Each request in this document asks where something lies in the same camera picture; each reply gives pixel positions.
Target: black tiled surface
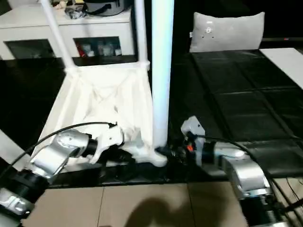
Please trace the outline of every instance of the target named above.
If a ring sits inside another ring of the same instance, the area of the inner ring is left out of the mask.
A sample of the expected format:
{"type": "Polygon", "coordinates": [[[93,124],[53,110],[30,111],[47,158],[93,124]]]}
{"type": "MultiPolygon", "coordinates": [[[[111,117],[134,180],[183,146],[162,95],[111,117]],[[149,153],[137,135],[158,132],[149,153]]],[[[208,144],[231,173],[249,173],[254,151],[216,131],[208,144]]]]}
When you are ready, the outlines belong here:
{"type": "MultiPolygon", "coordinates": [[[[10,94],[11,100],[19,102],[12,105],[4,100],[7,109],[11,110],[6,116],[12,121],[19,116],[18,113],[26,110],[18,120],[23,125],[22,133],[35,125],[31,135],[39,134],[52,106],[51,100],[64,77],[60,60],[49,62],[48,67],[45,66],[47,69],[43,64],[42,61],[41,68],[33,69],[32,74],[29,65],[24,64],[25,70],[20,66],[13,69],[16,70],[13,73],[15,77],[3,77],[6,83],[15,80],[16,85],[0,92],[10,94]],[[40,106],[40,110],[35,112],[36,106],[40,106]]],[[[290,139],[293,135],[303,136],[302,106],[303,91],[259,51],[174,56],[169,103],[170,139],[180,137],[183,121],[196,115],[208,136],[244,143],[274,177],[303,176],[303,145],[290,139]]],[[[164,168],[150,164],[138,164],[131,169],[111,167],[103,181],[97,179],[98,173],[99,170],[95,169],[61,174],[53,187],[225,179],[216,170],[204,172],[189,163],[184,165],[172,161],[164,168]]]]}

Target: white cloth bag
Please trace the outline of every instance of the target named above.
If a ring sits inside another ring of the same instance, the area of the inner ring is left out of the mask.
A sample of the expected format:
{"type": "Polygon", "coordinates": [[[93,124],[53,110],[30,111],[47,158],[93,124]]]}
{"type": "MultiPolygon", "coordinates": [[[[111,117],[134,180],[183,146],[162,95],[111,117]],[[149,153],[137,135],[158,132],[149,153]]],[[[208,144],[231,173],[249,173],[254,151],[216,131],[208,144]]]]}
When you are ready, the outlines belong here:
{"type": "MultiPolygon", "coordinates": [[[[78,73],[66,69],[75,83],[76,92],[70,102],[75,106],[71,124],[82,122],[117,123],[125,136],[122,149],[137,162],[164,166],[166,158],[154,151],[152,141],[152,98],[146,67],[127,64],[78,67],[78,73]]],[[[98,138],[107,125],[88,125],[79,131],[98,138]]]]}

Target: white fabric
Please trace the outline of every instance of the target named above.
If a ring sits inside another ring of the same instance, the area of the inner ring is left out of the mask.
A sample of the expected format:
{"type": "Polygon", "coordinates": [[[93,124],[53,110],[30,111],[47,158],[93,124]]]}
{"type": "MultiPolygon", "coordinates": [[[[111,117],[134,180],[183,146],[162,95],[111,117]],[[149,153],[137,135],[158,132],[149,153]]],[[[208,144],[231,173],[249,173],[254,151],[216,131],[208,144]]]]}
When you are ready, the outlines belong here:
{"type": "Polygon", "coordinates": [[[264,12],[249,17],[217,18],[194,13],[190,52],[258,49],[263,37],[264,12]]]}
{"type": "MultiPolygon", "coordinates": [[[[66,69],[66,72],[72,84],[76,85],[62,117],[64,125],[117,123],[125,135],[122,148],[132,153],[138,162],[151,162],[155,166],[166,164],[166,158],[153,148],[152,95],[144,65],[137,68],[89,66],[78,67],[78,73],[74,69],[71,72],[66,69]]],[[[78,130],[98,138],[108,130],[108,126],[88,125],[78,130]]],[[[76,163],[87,161],[79,159],[76,163]]]]}

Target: white pillow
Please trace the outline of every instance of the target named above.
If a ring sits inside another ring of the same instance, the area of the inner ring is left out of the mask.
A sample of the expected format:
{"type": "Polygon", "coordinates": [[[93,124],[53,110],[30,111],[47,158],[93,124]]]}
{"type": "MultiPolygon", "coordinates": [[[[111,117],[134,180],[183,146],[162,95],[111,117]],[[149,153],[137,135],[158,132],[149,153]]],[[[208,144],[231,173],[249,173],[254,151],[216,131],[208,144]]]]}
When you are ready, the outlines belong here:
{"type": "Polygon", "coordinates": [[[194,13],[190,52],[258,49],[264,30],[264,12],[249,17],[217,18],[194,13]]]}

